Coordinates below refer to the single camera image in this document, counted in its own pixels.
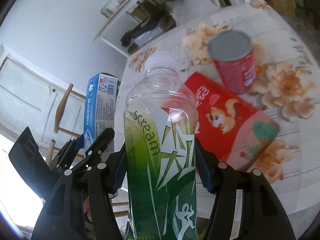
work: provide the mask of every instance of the red envelope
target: red envelope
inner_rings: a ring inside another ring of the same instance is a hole
[[[197,99],[195,137],[234,169],[247,170],[274,140],[279,126],[237,95],[199,72],[185,82]]]

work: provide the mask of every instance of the can lid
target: can lid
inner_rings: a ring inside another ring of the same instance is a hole
[[[214,35],[208,43],[210,56],[223,62],[239,60],[248,55],[251,50],[250,36],[238,30],[220,32]]]

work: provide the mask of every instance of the white wall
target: white wall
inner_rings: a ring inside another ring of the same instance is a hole
[[[88,79],[107,72],[121,79],[126,57],[93,38],[108,0],[17,0],[0,28],[7,53],[26,67],[85,94]]]

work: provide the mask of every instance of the cardboard box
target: cardboard box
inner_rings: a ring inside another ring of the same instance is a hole
[[[294,0],[265,0],[281,15],[295,16],[296,4]]]
[[[84,151],[105,130],[114,129],[116,111],[116,90],[118,79],[99,73],[88,82],[84,110]],[[114,152],[114,140],[104,151],[104,155]]]
[[[159,8],[148,0],[144,0],[143,3],[138,3],[138,5],[139,6],[132,11],[131,15],[137,17],[141,21],[150,18],[154,12],[159,11]]]

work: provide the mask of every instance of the flower pattern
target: flower pattern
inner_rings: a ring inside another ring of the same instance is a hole
[[[211,64],[212,58],[208,52],[209,40],[219,32],[229,29],[229,25],[208,26],[205,23],[200,23],[198,33],[192,32],[190,35],[183,37],[182,43],[186,46],[194,65]]]
[[[310,118],[314,114],[316,85],[310,80],[311,72],[304,67],[293,68],[286,62],[269,64],[266,70],[267,80],[255,80],[251,93],[263,94],[262,103],[268,108],[283,106],[282,115],[295,122],[298,115]]]
[[[144,71],[144,64],[148,57],[154,54],[158,49],[156,47],[150,48],[144,52],[138,53],[136,56],[133,57],[131,62],[129,63],[129,67],[133,67],[136,65],[136,71],[143,72]]]
[[[247,172],[259,169],[270,184],[277,180],[283,180],[284,169],[282,163],[290,162],[293,159],[294,151],[294,149],[288,149],[285,146],[286,143],[283,140],[275,140],[270,143],[269,147],[257,157]]]
[[[250,5],[256,9],[271,9],[271,6],[263,0],[253,1]]]

